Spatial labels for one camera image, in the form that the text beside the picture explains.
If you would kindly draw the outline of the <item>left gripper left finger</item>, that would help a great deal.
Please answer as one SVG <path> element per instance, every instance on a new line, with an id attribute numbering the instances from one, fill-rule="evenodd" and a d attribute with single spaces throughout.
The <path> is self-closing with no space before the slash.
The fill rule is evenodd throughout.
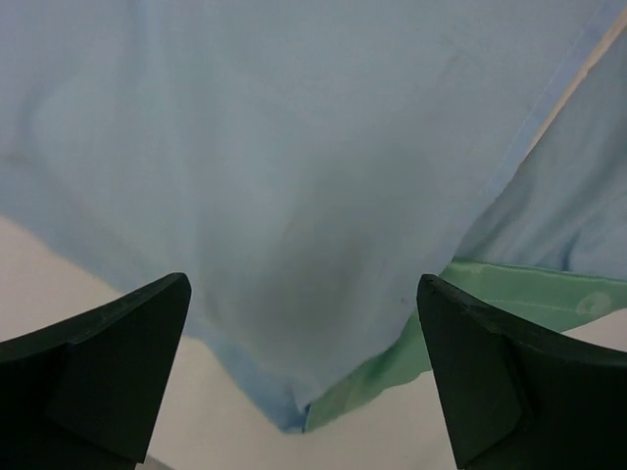
<path id="1" fill-rule="evenodd" d="M 4 469 L 133 469 L 148 453 L 191 286 L 172 273 L 1 345 Z"/>

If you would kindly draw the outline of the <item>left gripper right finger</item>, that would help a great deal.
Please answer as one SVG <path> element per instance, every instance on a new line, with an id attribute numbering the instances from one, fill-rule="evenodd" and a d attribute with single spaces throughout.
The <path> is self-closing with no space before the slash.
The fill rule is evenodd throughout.
<path id="1" fill-rule="evenodd" d="M 626 354 L 487 305 L 435 275 L 416 294 L 459 469 L 623 469 Z"/>

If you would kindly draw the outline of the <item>green and blue pillowcase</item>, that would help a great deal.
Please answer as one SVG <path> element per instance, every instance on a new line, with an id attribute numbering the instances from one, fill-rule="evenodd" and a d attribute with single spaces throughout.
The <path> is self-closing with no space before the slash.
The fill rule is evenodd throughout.
<path id="1" fill-rule="evenodd" d="M 622 1 L 5 1 L 1 213 L 279 429 L 344 413 L 453 259 L 626 273 Z"/>

